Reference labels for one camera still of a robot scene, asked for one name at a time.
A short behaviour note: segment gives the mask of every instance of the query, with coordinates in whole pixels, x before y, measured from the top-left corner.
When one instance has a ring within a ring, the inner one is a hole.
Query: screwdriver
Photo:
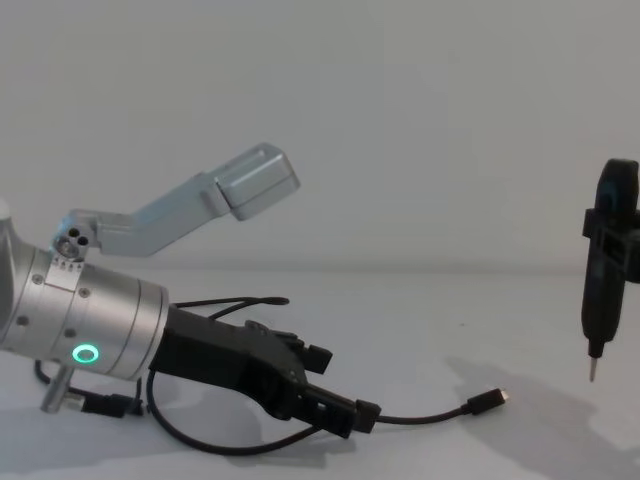
[[[605,343],[616,335],[625,281],[639,281],[633,231],[638,202],[638,163],[609,160],[585,215],[583,235],[591,240],[582,299],[582,330],[589,340],[589,380],[596,376]]]

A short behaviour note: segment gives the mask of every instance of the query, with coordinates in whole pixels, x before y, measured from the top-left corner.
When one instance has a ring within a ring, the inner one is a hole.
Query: white wall
[[[150,262],[581,269],[604,162],[640,159],[640,2],[0,3],[0,196],[46,244],[262,140],[303,188]]]

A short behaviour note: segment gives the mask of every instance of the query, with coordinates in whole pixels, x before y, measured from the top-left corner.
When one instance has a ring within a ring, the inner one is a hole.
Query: black connector plug
[[[143,415],[142,400],[125,395],[84,395],[82,412],[122,418],[125,414],[141,417]]]
[[[471,397],[467,400],[467,403],[460,407],[460,409],[464,415],[480,415],[486,411],[497,408],[500,405],[504,405],[508,399],[509,395],[507,395],[507,392],[496,388],[475,397]]]

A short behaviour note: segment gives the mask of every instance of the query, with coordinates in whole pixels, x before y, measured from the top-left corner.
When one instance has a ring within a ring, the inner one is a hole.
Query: cylindrical metal housing
[[[169,308],[164,287],[84,264],[75,289],[47,283],[52,254],[0,219],[0,349],[133,380],[149,365]]]

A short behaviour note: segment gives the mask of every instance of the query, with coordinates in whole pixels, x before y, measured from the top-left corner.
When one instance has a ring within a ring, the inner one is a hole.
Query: black cable
[[[233,298],[216,298],[213,300],[196,300],[193,302],[180,302],[175,303],[176,308],[193,308],[193,307],[206,307],[208,305],[219,305],[221,303],[239,303],[239,302],[253,302],[260,300],[259,303],[267,305],[288,305],[289,299],[284,297],[233,297]]]
[[[289,300],[282,297],[265,297],[265,298],[248,298],[243,300],[241,303],[237,305],[233,305],[231,307],[227,307],[219,312],[214,313],[213,315],[209,315],[209,320],[217,320],[225,315],[229,315],[230,313],[237,312],[238,310],[242,310],[243,308],[251,307],[253,305],[267,304],[267,305],[287,305]]]
[[[217,320],[218,318],[223,317],[224,315],[227,315],[229,313],[241,310],[243,308],[246,308],[252,305],[258,305],[258,304],[286,305],[289,303],[289,300],[283,297],[265,297],[265,298],[237,297],[237,298],[226,298],[226,299],[220,299],[220,300],[202,300],[202,301],[196,301],[196,302],[176,303],[175,306],[177,308],[189,308],[189,307],[199,307],[199,306],[205,306],[205,305],[216,305],[221,303],[232,303],[232,302],[238,302],[238,304],[214,313],[209,317],[209,319]],[[252,446],[252,447],[225,447],[221,445],[212,445],[209,443],[205,443],[182,433],[162,415],[162,413],[158,409],[155,397],[153,395],[154,381],[155,381],[155,372],[152,370],[149,372],[149,376],[147,377],[146,390],[147,390],[147,409],[149,410],[153,418],[155,418],[160,424],[160,426],[173,438],[175,438],[179,442],[184,443],[189,447],[192,447],[196,450],[200,450],[205,453],[211,453],[214,455],[236,456],[236,457],[261,455],[264,453],[273,452],[275,450],[279,450],[281,448],[292,445],[320,431],[320,429],[317,427],[309,427],[297,433],[294,433],[293,435],[285,437],[281,440],[278,440],[272,443],[266,443],[264,445]],[[499,389],[495,389],[495,390],[491,390],[489,392],[483,393],[481,395],[478,395],[477,397],[473,397],[469,399],[466,404],[460,406],[459,408],[456,408],[455,410],[441,413],[439,415],[432,415],[428,417],[380,416],[378,417],[377,423],[386,423],[391,425],[428,425],[433,423],[439,423],[439,422],[450,420],[452,418],[459,417],[461,415],[467,415],[467,414],[480,415],[481,413],[484,413],[499,405],[502,405],[507,398],[508,397],[504,392],[502,392]]]
[[[253,447],[223,447],[196,440],[195,438],[189,437],[188,435],[182,433],[171,423],[169,423],[169,421],[162,415],[162,413],[160,413],[160,410],[158,409],[158,406],[156,404],[155,397],[153,396],[153,382],[155,379],[155,374],[156,372],[151,370],[149,372],[149,376],[147,377],[147,408],[149,409],[149,412],[151,413],[153,418],[158,421],[164,431],[166,431],[169,435],[171,435],[179,442],[182,442],[191,448],[195,448],[196,450],[200,450],[201,452],[233,457],[261,455],[263,453],[269,453],[284,447],[288,447],[289,445],[299,442],[300,440],[303,440],[320,431],[320,429],[317,427],[309,427],[276,442],[265,443],[264,445],[257,445]]]
[[[214,313],[209,316],[211,320],[217,320],[220,317],[228,315],[229,313],[241,310],[243,308],[250,307],[252,305],[258,304],[268,304],[268,305],[287,305],[289,300],[284,297],[234,297],[234,298],[221,298],[215,300],[200,300],[194,302],[182,302],[176,303],[175,306],[177,308],[191,308],[191,307],[201,307],[207,305],[218,305],[224,303],[237,303],[237,305],[233,305],[231,307],[227,307],[225,309],[220,310],[219,312]],[[48,377],[44,371],[42,370],[42,362],[40,360],[36,360],[34,365],[34,372],[38,380],[40,380],[44,384],[51,383],[51,378]],[[279,450],[281,448],[292,445],[296,442],[304,440],[305,438],[310,437],[314,433],[320,431],[318,427],[309,427],[304,430],[301,430],[293,435],[285,437],[283,439],[277,440],[271,443],[265,443],[263,445],[251,446],[251,447],[225,447],[220,445],[211,445],[209,443],[202,442],[195,438],[189,437],[188,435],[182,433],[176,427],[174,427],[160,412],[158,406],[156,404],[156,400],[153,394],[153,385],[155,381],[155,371],[150,371],[147,377],[146,384],[146,393],[147,393],[147,409],[158,422],[158,424],[173,438],[184,443],[185,445],[194,448],[196,450],[200,450],[205,453],[211,453],[215,455],[224,455],[224,456],[251,456],[251,455],[261,455],[264,453],[273,452],[275,450]],[[104,396],[99,395],[93,392],[89,392],[86,390],[82,390],[75,387],[70,387],[69,392],[76,395],[81,395],[86,399],[97,400],[97,408],[93,409],[94,413],[105,413],[104,409],[107,411],[113,408],[113,405],[107,404],[104,406],[104,401],[107,400],[109,402],[110,397],[119,397],[115,400],[119,402],[117,405],[117,410],[120,412],[122,410],[122,399],[129,400],[129,397],[122,397],[119,395],[110,395]],[[141,414],[141,398],[142,395],[142,379],[138,379],[136,382],[136,394],[131,402],[127,404],[125,409],[125,413],[135,413]],[[441,413],[439,415],[432,415],[428,417],[392,417],[392,416],[380,416],[377,419],[377,423],[391,424],[391,425],[428,425],[433,423],[444,422],[462,415],[480,415],[488,410],[496,408],[505,403],[508,396],[505,392],[499,389],[491,390],[489,392],[485,392],[476,397],[470,398],[467,400],[467,403],[451,410],[449,412]]]
[[[378,417],[378,423],[387,423],[389,425],[429,425],[451,420],[461,415],[464,415],[462,408],[456,408],[455,410],[429,417],[386,417],[381,415]]]

